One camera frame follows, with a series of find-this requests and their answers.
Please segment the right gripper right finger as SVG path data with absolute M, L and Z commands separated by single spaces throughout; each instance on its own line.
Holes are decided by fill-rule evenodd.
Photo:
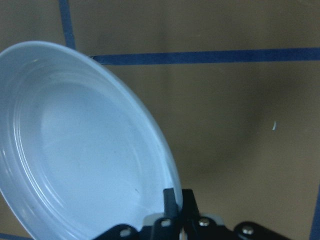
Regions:
M 194 220 L 200 216 L 194 192 L 191 189 L 182 189 L 183 204 L 181 217 L 183 220 Z

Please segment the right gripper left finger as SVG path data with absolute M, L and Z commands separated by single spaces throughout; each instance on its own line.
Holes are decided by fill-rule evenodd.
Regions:
M 175 191 L 173 188 L 163 190 L 164 217 L 167 219 L 178 219 L 180 215 L 179 206 L 176 202 Z

